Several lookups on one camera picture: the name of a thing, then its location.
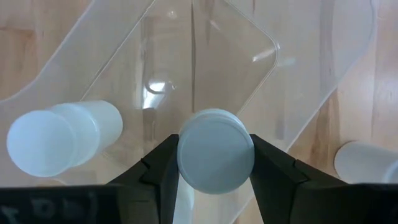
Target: plastic lid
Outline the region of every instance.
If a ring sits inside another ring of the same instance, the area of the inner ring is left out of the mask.
[[[250,176],[254,145],[235,120],[207,116],[190,121],[178,142],[178,168],[194,189],[208,194],[230,192]]]
[[[31,111],[16,119],[7,135],[12,161],[24,172],[50,177],[68,169],[76,156],[75,134],[59,115]]]

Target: transparent plastic sheet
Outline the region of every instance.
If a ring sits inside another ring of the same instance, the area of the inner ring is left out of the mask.
[[[67,185],[115,178],[205,108],[237,114],[287,150],[373,29],[373,3],[361,0],[95,0],[40,75],[0,102],[0,185],[42,181],[11,162],[9,124],[67,101],[107,100],[124,119],[116,144],[54,178]],[[195,192],[193,222],[231,223],[252,196],[249,181]]]

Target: white bottle cap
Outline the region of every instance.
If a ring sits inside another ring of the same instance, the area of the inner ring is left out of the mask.
[[[242,185],[254,165],[254,144],[235,115],[223,110],[196,114],[181,130],[178,168],[194,189],[223,194]]]
[[[63,117],[51,111],[31,111],[11,125],[7,150],[24,172],[50,177],[74,163],[75,139],[72,127]]]

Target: plastic cap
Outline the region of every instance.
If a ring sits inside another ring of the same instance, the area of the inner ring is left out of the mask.
[[[68,169],[76,156],[72,127],[51,111],[31,111],[11,125],[7,150],[24,172],[50,177]]]
[[[178,142],[178,168],[194,189],[208,194],[230,192],[250,176],[253,141],[244,126],[222,116],[190,121]]]

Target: clear plastic tray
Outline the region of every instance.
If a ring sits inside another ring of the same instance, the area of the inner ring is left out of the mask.
[[[94,0],[39,76],[0,101],[0,185],[38,185],[5,146],[20,115],[68,101],[107,100],[124,119],[118,142],[61,183],[103,184],[186,119],[228,110],[287,150],[367,49],[372,1]],[[224,195],[195,192],[194,223],[231,223],[252,198],[249,181]]]

